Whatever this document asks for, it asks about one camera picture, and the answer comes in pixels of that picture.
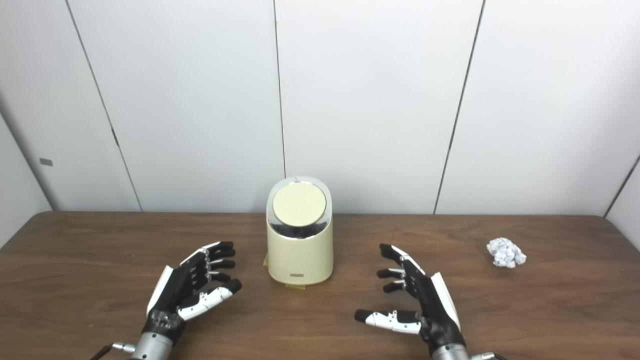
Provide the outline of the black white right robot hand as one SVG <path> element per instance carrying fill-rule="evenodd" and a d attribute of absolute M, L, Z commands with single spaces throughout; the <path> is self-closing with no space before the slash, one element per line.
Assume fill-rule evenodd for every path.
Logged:
<path fill-rule="evenodd" d="M 440 272 L 428 275 L 409 253 L 392 244 L 379 246 L 381 256 L 393 260 L 398 268 L 377 271 L 380 279 L 393 279 L 382 287 L 390 294 L 405 291 L 416 299 L 419 311 L 373 311 L 358 309 L 354 319 L 368 326 L 397 333 L 418 335 L 429 347 L 429 354 L 466 347 L 457 309 Z"/>

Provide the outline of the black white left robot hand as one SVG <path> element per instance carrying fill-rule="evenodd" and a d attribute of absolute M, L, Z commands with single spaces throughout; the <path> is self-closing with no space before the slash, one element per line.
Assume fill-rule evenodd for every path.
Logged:
<path fill-rule="evenodd" d="M 142 333 L 168 338 L 175 346 L 187 322 L 203 315 L 242 289 L 242 282 L 221 272 L 236 266 L 232 241 L 197 248 L 176 268 L 167 265 L 151 294 Z"/>

